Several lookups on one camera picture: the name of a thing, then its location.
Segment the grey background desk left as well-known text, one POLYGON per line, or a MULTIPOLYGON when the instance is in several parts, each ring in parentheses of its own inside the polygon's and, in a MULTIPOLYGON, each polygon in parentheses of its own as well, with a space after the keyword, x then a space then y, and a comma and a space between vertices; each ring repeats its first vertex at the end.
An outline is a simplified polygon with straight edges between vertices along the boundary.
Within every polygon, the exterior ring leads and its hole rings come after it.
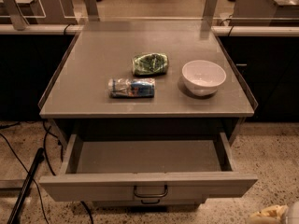
POLYGON ((77 24, 72 0, 15 0, 29 24, 77 24))

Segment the middle grey metal post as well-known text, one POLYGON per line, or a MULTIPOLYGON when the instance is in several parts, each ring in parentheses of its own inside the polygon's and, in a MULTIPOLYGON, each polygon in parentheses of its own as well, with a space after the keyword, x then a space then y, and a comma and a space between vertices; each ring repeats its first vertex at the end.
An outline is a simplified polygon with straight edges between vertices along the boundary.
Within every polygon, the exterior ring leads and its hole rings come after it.
POLYGON ((100 21, 96 0, 84 0, 89 21, 100 21))

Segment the grey drawer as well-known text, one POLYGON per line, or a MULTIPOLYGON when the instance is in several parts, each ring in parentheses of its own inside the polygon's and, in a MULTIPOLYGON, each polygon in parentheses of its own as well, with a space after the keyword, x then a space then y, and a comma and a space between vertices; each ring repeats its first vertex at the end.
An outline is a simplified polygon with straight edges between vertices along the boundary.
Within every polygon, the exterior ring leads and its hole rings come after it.
POLYGON ((173 205, 200 205, 206 200, 133 200, 133 201, 93 201, 93 205, 98 207, 150 207, 150 206, 173 206, 173 205))
POLYGON ((243 196, 258 180, 235 169, 216 140, 87 142, 73 135, 56 176, 40 178, 58 202, 199 200, 243 196))

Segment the grey background desk right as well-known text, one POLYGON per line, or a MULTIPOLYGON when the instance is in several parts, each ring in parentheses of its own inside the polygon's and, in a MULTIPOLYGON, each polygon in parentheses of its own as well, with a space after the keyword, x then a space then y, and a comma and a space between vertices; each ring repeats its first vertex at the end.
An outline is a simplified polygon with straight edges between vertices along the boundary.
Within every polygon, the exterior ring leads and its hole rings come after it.
POLYGON ((299 0, 236 0, 235 26, 298 26, 299 0))

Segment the left grey metal post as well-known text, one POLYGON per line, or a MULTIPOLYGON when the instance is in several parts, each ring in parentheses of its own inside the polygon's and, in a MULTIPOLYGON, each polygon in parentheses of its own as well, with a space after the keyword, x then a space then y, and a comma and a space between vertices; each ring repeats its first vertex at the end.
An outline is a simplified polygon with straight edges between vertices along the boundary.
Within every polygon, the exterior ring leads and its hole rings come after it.
POLYGON ((17 31, 23 31, 26 28, 27 23, 21 14, 16 0, 3 0, 3 3, 7 9, 7 13, 14 29, 17 31))

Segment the right grey metal post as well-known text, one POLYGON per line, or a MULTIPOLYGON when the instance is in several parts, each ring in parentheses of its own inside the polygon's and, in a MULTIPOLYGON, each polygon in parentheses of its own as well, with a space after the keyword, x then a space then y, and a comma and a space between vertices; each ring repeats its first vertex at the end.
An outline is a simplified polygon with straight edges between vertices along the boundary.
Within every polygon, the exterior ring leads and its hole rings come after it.
POLYGON ((204 11, 203 11, 203 20, 208 24, 212 25, 216 6, 218 0, 206 0, 204 11))

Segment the grey background desk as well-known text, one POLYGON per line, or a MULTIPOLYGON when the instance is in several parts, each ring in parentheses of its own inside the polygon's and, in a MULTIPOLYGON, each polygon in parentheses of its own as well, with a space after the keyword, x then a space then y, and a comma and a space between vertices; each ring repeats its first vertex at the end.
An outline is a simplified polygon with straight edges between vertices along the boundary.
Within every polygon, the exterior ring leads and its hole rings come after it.
POLYGON ((15 0, 29 24, 77 24, 72 0, 15 0))
POLYGON ((236 0, 235 26, 298 26, 299 0, 236 0))

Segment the grey bottom drawer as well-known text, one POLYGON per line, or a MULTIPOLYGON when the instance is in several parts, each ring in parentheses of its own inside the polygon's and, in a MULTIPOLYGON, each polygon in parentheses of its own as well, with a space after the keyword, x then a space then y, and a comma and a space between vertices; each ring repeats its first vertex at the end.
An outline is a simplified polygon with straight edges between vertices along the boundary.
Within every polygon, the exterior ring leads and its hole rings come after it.
POLYGON ((206 200, 133 200, 133 201, 93 201, 93 205, 98 207, 150 207, 150 206, 173 206, 173 205, 200 205, 206 200))

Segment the white horizontal rail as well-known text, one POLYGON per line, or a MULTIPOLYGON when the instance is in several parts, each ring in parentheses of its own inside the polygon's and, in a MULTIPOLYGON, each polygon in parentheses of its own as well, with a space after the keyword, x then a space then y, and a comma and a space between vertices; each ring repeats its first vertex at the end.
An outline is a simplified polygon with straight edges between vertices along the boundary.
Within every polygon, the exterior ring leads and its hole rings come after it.
MULTIPOLYGON (((11 24, 1 24, 1 35, 74 35, 83 29, 83 25, 34 24, 24 30, 15 30, 11 24)), ((265 27, 265 26, 212 26, 216 36, 278 36, 299 37, 298 27, 265 27)))

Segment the grey drawer cabinet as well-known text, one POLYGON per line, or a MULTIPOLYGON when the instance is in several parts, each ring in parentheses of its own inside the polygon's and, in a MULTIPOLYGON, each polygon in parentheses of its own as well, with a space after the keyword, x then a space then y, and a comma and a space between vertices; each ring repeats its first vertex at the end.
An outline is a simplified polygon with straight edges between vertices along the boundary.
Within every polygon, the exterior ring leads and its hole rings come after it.
POLYGON ((197 205, 244 195, 231 145, 257 103, 203 21, 100 21, 75 36, 40 103, 64 146, 58 202, 197 205))

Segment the black bar on floor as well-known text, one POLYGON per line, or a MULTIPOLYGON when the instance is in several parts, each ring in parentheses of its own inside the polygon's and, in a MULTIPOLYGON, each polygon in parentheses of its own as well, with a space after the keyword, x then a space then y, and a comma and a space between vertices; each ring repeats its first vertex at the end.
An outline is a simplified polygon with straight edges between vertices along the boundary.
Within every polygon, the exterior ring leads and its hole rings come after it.
POLYGON ((32 162, 32 165, 31 165, 29 171, 27 172, 27 176, 26 176, 25 180, 22 182, 21 191, 20 191, 17 201, 12 209, 12 212, 10 214, 7 224, 19 224, 19 215, 21 213, 22 205, 24 204, 24 201, 26 199, 26 196, 27 196, 30 186, 31 186, 32 182, 34 181, 37 167, 38 167, 39 163, 41 163, 44 160, 43 152, 44 152, 44 149, 42 147, 37 150, 35 158, 32 162))

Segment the white ceramic bowl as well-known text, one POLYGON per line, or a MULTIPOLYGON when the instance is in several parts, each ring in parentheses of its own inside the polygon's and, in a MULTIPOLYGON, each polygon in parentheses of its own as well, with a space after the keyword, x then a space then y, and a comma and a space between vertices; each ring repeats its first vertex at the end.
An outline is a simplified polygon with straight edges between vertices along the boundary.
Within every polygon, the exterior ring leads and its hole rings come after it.
POLYGON ((182 78, 186 88, 196 96, 214 94, 226 80, 226 73, 218 64, 195 60, 182 67, 182 78))

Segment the grey metal post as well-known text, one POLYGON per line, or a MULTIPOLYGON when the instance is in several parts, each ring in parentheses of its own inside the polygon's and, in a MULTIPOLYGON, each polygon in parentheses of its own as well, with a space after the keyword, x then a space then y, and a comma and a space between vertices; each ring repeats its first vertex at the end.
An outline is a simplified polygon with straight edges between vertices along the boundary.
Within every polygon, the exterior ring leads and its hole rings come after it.
POLYGON ((26 28, 27 23, 21 14, 16 0, 3 0, 3 3, 7 9, 7 13, 14 29, 17 31, 23 31, 26 28))
POLYGON ((100 21, 96 0, 84 0, 89 21, 100 21))
POLYGON ((218 0, 206 0, 204 11, 203 11, 203 20, 208 24, 212 25, 216 6, 218 0))

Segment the green snack bag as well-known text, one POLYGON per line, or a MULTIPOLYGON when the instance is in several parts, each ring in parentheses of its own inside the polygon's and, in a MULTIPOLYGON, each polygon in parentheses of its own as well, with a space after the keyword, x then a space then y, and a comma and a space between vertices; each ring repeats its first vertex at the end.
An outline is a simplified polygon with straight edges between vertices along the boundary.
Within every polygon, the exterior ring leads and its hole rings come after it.
POLYGON ((135 76, 156 76, 167 73, 168 56, 164 53, 138 54, 132 59, 132 72, 135 76))

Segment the grey top drawer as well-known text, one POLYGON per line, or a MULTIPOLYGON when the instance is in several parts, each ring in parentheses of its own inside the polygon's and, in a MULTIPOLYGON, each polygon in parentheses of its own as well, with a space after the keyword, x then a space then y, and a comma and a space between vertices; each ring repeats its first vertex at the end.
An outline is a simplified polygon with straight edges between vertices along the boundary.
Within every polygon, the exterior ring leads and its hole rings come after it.
POLYGON ((235 169, 216 140, 87 142, 73 135, 56 176, 40 178, 58 202, 199 200, 243 196, 258 180, 235 169))

